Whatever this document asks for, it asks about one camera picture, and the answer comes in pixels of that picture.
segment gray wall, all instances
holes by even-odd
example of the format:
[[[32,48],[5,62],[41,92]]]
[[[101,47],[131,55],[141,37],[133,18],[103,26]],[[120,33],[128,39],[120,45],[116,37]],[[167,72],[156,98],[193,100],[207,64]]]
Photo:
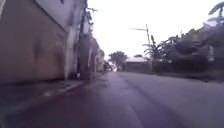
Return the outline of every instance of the gray wall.
[[[65,32],[34,1],[6,0],[0,21],[0,84],[62,77],[64,46]]]

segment sky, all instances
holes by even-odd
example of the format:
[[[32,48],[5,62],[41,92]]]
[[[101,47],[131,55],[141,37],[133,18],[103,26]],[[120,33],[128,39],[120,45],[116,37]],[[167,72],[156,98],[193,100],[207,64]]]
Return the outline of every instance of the sky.
[[[106,54],[123,51],[129,57],[144,55],[148,24],[156,42],[200,28],[208,12],[221,0],[88,0],[94,13],[94,37]]]

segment vegetation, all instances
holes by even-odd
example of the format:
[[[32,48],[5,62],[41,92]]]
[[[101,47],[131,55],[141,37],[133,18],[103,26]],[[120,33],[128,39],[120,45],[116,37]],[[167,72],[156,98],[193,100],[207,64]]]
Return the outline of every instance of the vegetation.
[[[149,59],[153,62],[157,64],[169,62],[173,69],[205,71],[210,69],[209,63],[214,63],[213,70],[218,70],[217,68],[222,66],[217,66],[217,64],[224,64],[223,6],[224,2],[221,2],[209,12],[209,15],[211,15],[219,11],[218,17],[208,20],[216,21],[216,26],[212,27],[204,23],[203,27],[197,30],[191,29],[187,33],[171,36],[159,43],[155,41],[152,35],[151,42],[144,44],[147,47],[144,52],[149,55]],[[214,61],[210,62],[209,56],[212,56]]]
[[[127,59],[127,55],[125,55],[125,53],[122,51],[111,53],[109,56],[110,61],[115,63],[117,66],[123,66],[125,60]]]
[[[143,57],[141,54],[137,54],[134,57]]]

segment asphalt road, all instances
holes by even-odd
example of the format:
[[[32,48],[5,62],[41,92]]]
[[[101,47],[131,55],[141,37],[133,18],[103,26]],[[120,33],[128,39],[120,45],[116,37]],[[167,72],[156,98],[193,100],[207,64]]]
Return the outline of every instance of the asphalt road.
[[[223,109],[223,84],[108,73],[5,121],[8,128],[223,128]]]

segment roof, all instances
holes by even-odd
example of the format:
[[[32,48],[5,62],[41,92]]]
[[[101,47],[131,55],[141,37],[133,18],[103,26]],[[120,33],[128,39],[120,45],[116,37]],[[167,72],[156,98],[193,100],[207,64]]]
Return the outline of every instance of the roof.
[[[131,57],[127,58],[125,62],[146,62],[147,60],[143,57]]]

